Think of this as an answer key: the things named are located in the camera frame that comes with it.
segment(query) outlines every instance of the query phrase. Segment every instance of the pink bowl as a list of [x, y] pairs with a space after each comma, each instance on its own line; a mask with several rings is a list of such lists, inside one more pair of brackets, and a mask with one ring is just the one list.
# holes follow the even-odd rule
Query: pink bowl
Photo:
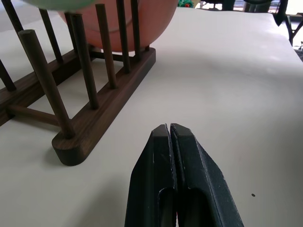
[[[125, 2], [125, 18], [129, 51], [134, 50], [130, 0]], [[89, 44], [102, 48], [95, 4], [105, 4], [112, 50], [121, 52], [118, 14], [115, 0], [96, 0], [93, 5], [78, 10], [82, 14], [86, 39]], [[176, 10], [178, 0], [138, 0], [141, 47], [154, 42], [166, 29]]]

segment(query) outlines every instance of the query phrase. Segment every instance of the white tabletop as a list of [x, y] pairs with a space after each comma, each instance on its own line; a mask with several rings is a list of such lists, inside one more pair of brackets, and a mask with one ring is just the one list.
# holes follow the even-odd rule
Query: white tabletop
[[[52, 22], [69, 51], [66, 25]], [[54, 59], [42, 21], [25, 27]], [[14, 80], [32, 71], [14, 31], [0, 44]], [[156, 64], [82, 164], [60, 163], [51, 146], [58, 128], [18, 117], [0, 127], [0, 225], [123, 227], [130, 174], [151, 130], [177, 122], [222, 170], [245, 227], [301, 227], [303, 63], [272, 16], [178, 9], [151, 46]], [[100, 89], [105, 64], [92, 65]], [[70, 117], [88, 101], [81, 72], [59, 91]], [[31, 107], [52, 112], [45, 96]]]

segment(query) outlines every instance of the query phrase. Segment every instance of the wooden base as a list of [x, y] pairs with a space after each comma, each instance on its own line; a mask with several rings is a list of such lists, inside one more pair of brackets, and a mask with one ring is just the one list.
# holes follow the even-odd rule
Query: wooden base
[[[74, 50], [62, 57], [63, 63], [58, 63], [57, 60], [54, 60], [48, 64], [56, 85], [61, 84], [81, 69], [78, 55]], [[15, 91], [8, 91], [6, 88], [0, 90], [0, 126], [13, 117], [6, 111], [9, 105], [27, 107], [44, 95], [35, 72], [24, 76], [14, 84], [17, 88]]]
[[111, 89], [107, 83], [98, 92], [99, 109], [92, 110], [87, 103], [71, 120], [76, 136], [66, 139], [61, 132], [55, 136], [52, 145], [63, 164], [75, 166], [88, 157], [155, 62], [153, 48], [142, 52], [139, 62], [131, 58], [132, 71], [125, 74], [122, 68], [116, 74], [117, 88]]

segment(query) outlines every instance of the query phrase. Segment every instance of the white table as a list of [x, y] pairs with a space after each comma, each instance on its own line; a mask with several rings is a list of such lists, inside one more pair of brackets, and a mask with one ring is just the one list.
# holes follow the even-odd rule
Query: white table
[[[52, 22], [69, 51], [65, 24]], [[42, 21], [26, 28], [47, 40]], [[14, 31], [0, 41], [13, 79], [29, 73]], [[222, 170], [245, 227], [301, 227], [303, 63], [272, 16], [178, 9], [151, 46], [156, 64], [84, 163], [60, 163], [51, 146], [58, 128], [23, 118], [0, 127], [0, 225], [123, 227], [130, 174], [151, 130], [177, 122]], [[43, 49], [54, 59], [48, 42]], [[104, 62], [93, 69], [100, 89]], [[88, 101], [81, 72], [59, 91], [70, 117]], [[31, 107], [52, 112], [45, 97]]]

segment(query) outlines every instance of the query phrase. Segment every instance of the dark wood rack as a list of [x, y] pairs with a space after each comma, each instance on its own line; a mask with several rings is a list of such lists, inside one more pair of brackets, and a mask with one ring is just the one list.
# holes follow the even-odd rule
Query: dark wood rack
[[[104, 4], [96, 5], [103, 53], [94, 51], [87, 44], [81, 14], [65, 13], [74, 49], [61, 55], [48, 13], [39, 9], [56, 57], [56, 60], [47, 63], [35, 31], [23, 30], [10, 0], [2, 0], [34, 72], [12, 82], [0, 61], [0, 75], [5, 85], [0, 90], [0, 126], [18, 115], [59, 126], [61, 131], [53, 139], [52, 145], [61, 162], [67, 166], [78, 165], [88, 157], [156, 62], [155, 49], [149, 46], [140, 48], [137, 0], [131, 1], [135, 56], [129, 56], [124, 1], [116, 1], [122, 55], [112, 54]], [[90, 63], [94, 58], [105, 59], [108, 75], [108, 83], [98, 92]], [[117, 73], [114, 61], [123, 62], [122, 69]], [[70, 119], [57, 85], [80, 69], [83, 71], [89, 102]], [[28, 108], [44, 94], [54, 115]]]

